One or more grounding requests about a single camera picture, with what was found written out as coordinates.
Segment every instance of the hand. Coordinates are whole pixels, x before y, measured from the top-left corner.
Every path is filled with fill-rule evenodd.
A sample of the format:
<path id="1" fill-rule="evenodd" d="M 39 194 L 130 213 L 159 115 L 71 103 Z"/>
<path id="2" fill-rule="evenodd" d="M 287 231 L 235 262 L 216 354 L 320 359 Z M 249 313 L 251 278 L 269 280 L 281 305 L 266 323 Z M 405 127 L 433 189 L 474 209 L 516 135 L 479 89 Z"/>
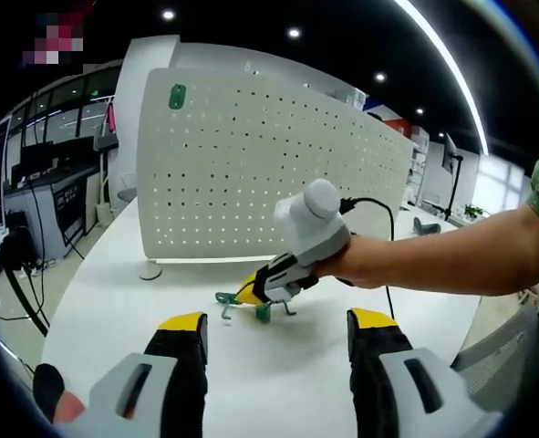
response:
<path id="1" fill-rule="evenodd" d="M 336 276 L 365 289 L 381 287 L 387 245 L 387 242 L 353 235 L 342 251 L 317 264 L 314 275 Z"/>

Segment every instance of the white perforated panel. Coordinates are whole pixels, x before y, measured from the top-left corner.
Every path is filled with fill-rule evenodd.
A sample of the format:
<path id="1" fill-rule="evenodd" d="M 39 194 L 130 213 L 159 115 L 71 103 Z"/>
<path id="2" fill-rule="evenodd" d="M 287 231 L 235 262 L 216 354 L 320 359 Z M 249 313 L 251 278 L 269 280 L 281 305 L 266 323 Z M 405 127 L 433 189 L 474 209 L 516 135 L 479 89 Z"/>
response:
<path id="1" fill-rule="evenodd" d="M 176 84 L 187 91 L 183 107 L 171 109 Z M 343 196 L 374 197 L 396 213 L 412 149 L 386 125 L 311 89 L 182 68 L 150 73 L 138 142 L 148 258 L 283 252 L 275 203 L 318 177 Z M 359 232 L 386 238 L 386 213 L 367 211 Z"/>

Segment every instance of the human arm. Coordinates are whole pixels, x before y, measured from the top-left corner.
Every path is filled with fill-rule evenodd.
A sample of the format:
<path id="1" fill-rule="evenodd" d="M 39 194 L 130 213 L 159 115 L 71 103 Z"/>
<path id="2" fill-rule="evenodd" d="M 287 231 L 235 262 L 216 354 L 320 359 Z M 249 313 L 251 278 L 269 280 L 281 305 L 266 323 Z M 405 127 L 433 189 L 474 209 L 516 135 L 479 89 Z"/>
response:
<path id="1" fill-rule="evenodd" d="M 442 235 L 395 242 L 354 236 L 316 274 L 366 288 L 506 295 L 539 282 L 539 216 L 523 205 Z"/>

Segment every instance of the window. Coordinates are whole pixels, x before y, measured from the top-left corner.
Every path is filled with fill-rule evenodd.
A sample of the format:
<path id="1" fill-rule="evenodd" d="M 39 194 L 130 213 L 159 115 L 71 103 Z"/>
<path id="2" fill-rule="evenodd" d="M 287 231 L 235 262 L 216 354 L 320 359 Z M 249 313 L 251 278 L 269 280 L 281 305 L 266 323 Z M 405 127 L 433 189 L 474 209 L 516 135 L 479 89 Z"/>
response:
<path id="1" fill-rule="evenodd" d="M 520 204 L 523 170 L 492 156 L 481 156 L 472 203 L 489 214 Z"/>
<path id="2" fill-rule="evenodd" d="M 120 68 L 106 68 L 88 76 L 86 96 L 100 98 L 115 94 Z"/>
<path id="3" fill-rule="evenodd" d="M 46 118 L 31 121 L 26 125 L 25 146 L 42 143 L 44 141 L 44 124 Z"/>
<path id="4" fill-rule="evenodd" d="M 48 118 L 47 141 L 60 143 L 77 136 L 78 109 L 60 112 Z"/>
<path id="5" fill-rule="evenodd" d="M 20 150 L 22 149 L 22 131 L 10 132 L 7 136 L 5 149 L 4 179 L 12 182 L 12 167 L 20 163 Z"/>
<path id="6" fill-rule="evenodd" d="M 79 137 L 92 137 L 95 135 L 95 130 L 103 123 L 106 109 L 106 102 L 96 102 L 83 107 Z"/>
<path id="7" fill-rule="evenodd" d="M 37 114 L 44 112 L 48 109 L 48 99 L 50 98 L 50 93 L 45 93 L 42 96 L 34 99 L 34 102 L 30 104 L 30 109 L 28 110 L 28 118 L 35 117 Z"/>
<path id="8" fill-rule="evenodd" d="M 80 99 L 83 95 L 84 83 L 84 79 L 81 78 L 77 80 L 72 80 L 65 85 L 56 87 L 52 91 L 52 101 L 50 102 L 50 107 L 54 108 L 56 106 L 69 102 L 70 100 Z"/>
<path id="9" fill-rule="evenodd" d="M 18 125 L 24 123 L 24 116 L 26 115 L 26 105 L 12 114 L 12 121 L 10 122 L 10 130 Z"/>

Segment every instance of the pixelated blur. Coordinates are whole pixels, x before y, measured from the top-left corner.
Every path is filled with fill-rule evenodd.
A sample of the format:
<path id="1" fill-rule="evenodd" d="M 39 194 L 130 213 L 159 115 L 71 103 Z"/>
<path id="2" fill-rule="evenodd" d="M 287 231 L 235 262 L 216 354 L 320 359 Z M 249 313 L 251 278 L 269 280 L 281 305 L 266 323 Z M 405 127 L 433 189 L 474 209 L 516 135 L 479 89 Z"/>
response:
<path id="1" fill-rule="evenodd" d="M 36 16 L 44 36 L 35 38 L 34 50 L 23 52 L 24 64 L 68 62 L 72 52 L 83 51 L 83 13 L 46 13 Z"/>

